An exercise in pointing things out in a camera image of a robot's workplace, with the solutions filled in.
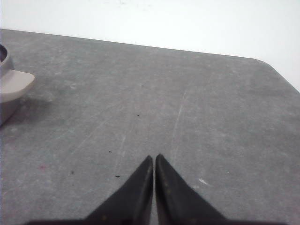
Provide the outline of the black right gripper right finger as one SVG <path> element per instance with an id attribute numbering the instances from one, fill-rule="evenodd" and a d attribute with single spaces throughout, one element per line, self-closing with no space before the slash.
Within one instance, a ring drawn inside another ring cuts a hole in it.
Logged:
<path id="1" fill-rule="evenodd" d="M 191 174 L 175 170 L 163 154 L 156 156 L 155 186 L 158 220 L 168 225 L 297 225 L 300 222 L 299 180 L 275 180 L 271 173 L 255 174 L 214 160 L 199 164 Z"/>

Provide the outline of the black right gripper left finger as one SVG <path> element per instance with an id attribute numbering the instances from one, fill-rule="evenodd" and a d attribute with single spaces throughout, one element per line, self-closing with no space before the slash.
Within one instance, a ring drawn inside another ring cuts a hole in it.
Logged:
<path id="1" fill-rule="evenodd" d="M 128 180 L 83 219 L 34 220 L 28 225 L 148 225 L 153 196 L 153 159 L 147 156 Z"/>

